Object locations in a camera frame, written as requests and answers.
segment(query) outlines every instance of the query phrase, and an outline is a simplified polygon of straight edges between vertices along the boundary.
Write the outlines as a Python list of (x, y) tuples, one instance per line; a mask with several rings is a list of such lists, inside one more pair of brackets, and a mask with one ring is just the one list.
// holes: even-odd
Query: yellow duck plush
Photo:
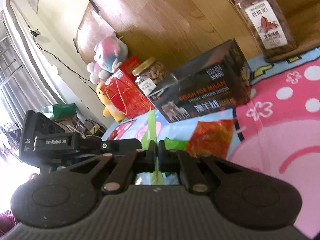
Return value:
[(102, 112), (102, 115), (105, 117), (112, 115), (113, 118), (116, 120), (116, 122), (122, 121), (125, 118), (125, 115), (122, 112), (120, 112), (111, 103), (110, 99), (102, 93), (102, 91), (100, 90), (102, 86), (103, 86), (103, 82), (100, 82), (100, 83), (98, 83), (97, 89), (96, 89), (98, 98), (100, 99), (101, 103), (103, 103), (105, 105), (105, 108)]

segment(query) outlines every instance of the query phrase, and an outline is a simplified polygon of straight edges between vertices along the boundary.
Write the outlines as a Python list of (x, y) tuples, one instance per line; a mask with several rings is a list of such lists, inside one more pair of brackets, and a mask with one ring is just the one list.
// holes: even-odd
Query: stuffed animal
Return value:
[(89, 63), (87, 65), (87, 71), (90, 73), (89, 79), (93, 84), (98, 84), (99, 82), (106, 82), (108, 77), (111, 75), (111, 73), (108, 72), (108, 75), (103, 75), (105, 76), (105, 78), (100, 78), (99, 73), (104, 70), (99, 66), (98, 63)]
[(125, 118), (125, 115), (120, 112), (109, 100), (109, 98), (107, 96), (105, 96), (102, 91), (100, 90), (100, 88), (104, 85), (103, 82), (99, 82), (97, 85), (97, 95), (98, 98), (100, 99), (100, 101), (105, 105), (105, 108), (102, 112), (102, 115), (105, 117), (108, 117), (110, 115), (113, 116), (113, 118), (116, 120), (116, 122), (120, 122)]
[(127, 59), (128, 47), (116, 37), (116, 33), (100, 41), (94, 48), (96, 55), (94, 60), (102, 68), (98, 77), (107, 79), (109, 73), (114, 73), (118, 67)]

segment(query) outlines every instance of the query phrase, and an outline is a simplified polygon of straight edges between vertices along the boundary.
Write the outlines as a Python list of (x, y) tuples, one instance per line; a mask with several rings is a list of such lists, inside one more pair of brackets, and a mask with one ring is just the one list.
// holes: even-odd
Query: yellow lid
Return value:
[(142, 62), (138, 67), (136, 67), (132, 74), (136, 77), (138, 76), (142, 71), (144, 71), (146, 68), (150, 67), (156, 59), (154, 57), (148, 58), (145, 62)]

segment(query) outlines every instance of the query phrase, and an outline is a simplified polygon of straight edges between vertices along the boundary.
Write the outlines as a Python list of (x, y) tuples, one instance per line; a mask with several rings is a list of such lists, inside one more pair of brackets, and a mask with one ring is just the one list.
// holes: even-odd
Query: cardboard box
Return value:
[(140, 61), (136, 57), (130, 57), (100, 89), (128, 119), (155, 109), (134, 82), (135, 76), (132, 75), (132, 70), (139, 65)]
[(173, 71), (149, 95), (168, 120), (181, 121), (246, 104), (250, 69), (235, 40)]

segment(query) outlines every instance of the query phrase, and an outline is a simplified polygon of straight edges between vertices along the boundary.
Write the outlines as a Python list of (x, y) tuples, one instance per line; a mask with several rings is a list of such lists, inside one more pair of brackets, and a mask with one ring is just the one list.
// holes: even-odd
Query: cartoon tablecloth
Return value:
[[(291, 62), (268, 64), (257, 57), (249, 65), (252, 89), (247, 105), (171, 124), (156, 111), (158, 139), (189, 140), (198, 121), (236, 118), (238, 133), (227, 160), (295, 186), (303, 200), (295, 226), (313, 238), (320, 231), (320, 48)], [(141, 139), (147, 118), (139, 116), (122, 139)]]

